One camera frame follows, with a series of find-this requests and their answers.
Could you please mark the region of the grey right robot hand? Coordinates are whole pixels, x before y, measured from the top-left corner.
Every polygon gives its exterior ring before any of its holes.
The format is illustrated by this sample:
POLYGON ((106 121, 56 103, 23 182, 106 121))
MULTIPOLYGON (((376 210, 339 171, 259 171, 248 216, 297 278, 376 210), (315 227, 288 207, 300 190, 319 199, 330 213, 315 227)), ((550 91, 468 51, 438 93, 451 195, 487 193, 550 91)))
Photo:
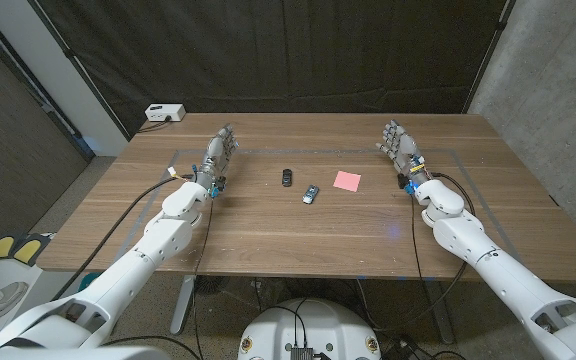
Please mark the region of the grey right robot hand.
POLYGON ((402 189, 416 190, 432 179, 414 138, 397 121, 391 120, 385 125, 382 142, 375 146, 392 161, 402 189))

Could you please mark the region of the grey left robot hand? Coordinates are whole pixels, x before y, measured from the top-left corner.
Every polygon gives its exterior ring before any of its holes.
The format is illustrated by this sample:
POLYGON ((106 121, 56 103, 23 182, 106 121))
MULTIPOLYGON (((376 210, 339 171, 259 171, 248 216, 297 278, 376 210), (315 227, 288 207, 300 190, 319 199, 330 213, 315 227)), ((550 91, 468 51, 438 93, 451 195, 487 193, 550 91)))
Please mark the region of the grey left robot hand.
POLYGON ((236 147, 233 127, 226 124, 210 139, 197 170, 196 183, 209 190, 224 177, 236 147))

